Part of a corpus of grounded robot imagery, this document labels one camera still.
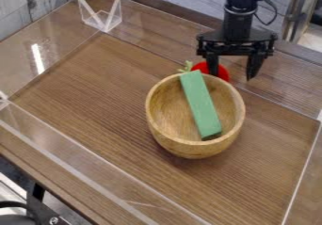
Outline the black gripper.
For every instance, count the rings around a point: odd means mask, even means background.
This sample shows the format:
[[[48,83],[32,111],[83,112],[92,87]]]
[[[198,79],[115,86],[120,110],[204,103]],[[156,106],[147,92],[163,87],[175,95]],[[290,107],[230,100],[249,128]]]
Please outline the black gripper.
[[[196,36],[196,55],[206,57],[208,73],[219,74],[218,56],[249,56],[247,80],[253,79],[269,56],[274,53],[274,43],[278,40],[275,33],[257,29],[250,30],[250,35],[242,40],[230,40],[223,30],[207,31]]]

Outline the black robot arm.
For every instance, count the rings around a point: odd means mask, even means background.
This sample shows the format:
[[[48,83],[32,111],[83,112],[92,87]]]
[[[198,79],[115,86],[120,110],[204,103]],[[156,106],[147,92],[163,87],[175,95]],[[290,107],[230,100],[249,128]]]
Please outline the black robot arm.
[[[247,57],[247,80],[257,76],[265,60],[273,56],[278,35],[251,28],[253,17],[258,16],[259,1],[269,3],[275,10],[274,14],[278,14],[270,0],[226,0],[222,28],[196,36],[196,55],[204,58],[214,76],[219,75],[220,56]]]

